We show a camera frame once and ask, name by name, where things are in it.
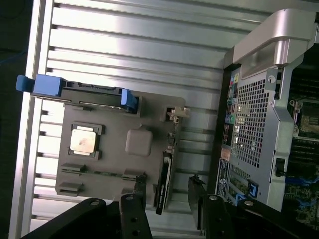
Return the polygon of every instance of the metal mesh grille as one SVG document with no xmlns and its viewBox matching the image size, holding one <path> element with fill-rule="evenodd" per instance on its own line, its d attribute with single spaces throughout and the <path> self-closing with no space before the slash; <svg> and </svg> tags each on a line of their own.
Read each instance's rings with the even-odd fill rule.
<svg viewBox="0 0 319 239">
<path fill-rule="evenodd" d="M 232 166 L 232 171 L 236 174 L 238 174 L 239 176 L 241 176 L 244 179 L 249 179 L 250 175 L 246 172 L 244 172 L 243 170 L 241 170 L 240 168 L 237 168 L 236 166 Z"/>
<path fill-rule="evenodd" d="M 237 118 L 232 153 L 240 160 L 259 167 L 269 93 L 265 79 L 238 89 Z"/>
</svg>

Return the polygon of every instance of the screw hole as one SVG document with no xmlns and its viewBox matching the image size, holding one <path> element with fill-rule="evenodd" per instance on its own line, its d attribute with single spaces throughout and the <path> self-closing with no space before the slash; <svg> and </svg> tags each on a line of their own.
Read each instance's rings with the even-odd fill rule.
<svg viewBox="0 0 319 239">
<path fill-rule="evenodd" d="M 135 230 L 135 231 L 132 231 L 132 235 L 133 236 L 138 236 L 140 234 L 140 230 Z"/>
</svg>

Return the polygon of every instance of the cable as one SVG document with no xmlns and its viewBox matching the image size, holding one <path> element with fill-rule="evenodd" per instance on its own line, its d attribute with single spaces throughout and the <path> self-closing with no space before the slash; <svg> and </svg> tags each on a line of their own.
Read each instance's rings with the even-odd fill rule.
<svg viewBox="0 0 319 239">
<path fill-rule="evenodd" d="M 7 63 L 7 62 L 9 62 L 9 61 L 13 61 L 14 59 L 16 59 L 16 58 L 18 58 L 18 57 L 20 57 L 20 56 L 23 56 L 23 55 L 26 54 L 26 53 L 27 53 L 26 51 L 22 51 L 22 52 L 20 52 L 19 54 L 16 54 L 16 55 L 14 55 L 14 56 L 11 56 L 11 57 L 9 57 L 9 58 L 6 58 L 6 59 L 0 61 L 0 65 L 2 65 L 2 64 L 4 64 L 4 63 Z"/>
<path fill-rule="evenodd" d="M 23 13 L 25 9 L 25 6 L 26 6 L 26 0 L 23 0 L 23 6 L 21 10 L 15 16 L 5 16 L 5 15 L 2 15 L 2 13 L 0 13 L 0 18 L 6 19 L 6 20 L 14 20 L 21 16 L 21 14 Z"/>
</svg>

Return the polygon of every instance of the dark background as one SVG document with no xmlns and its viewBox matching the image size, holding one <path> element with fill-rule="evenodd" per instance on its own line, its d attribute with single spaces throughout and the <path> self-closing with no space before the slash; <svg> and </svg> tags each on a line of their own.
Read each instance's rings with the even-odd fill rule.
<svg viewBox="0 0 319 239">
<path fill-rule="evenodd" d="M 9 230 L 22 93 L 33 0 L 0 0 L 0 239 Z"/>
</svg>

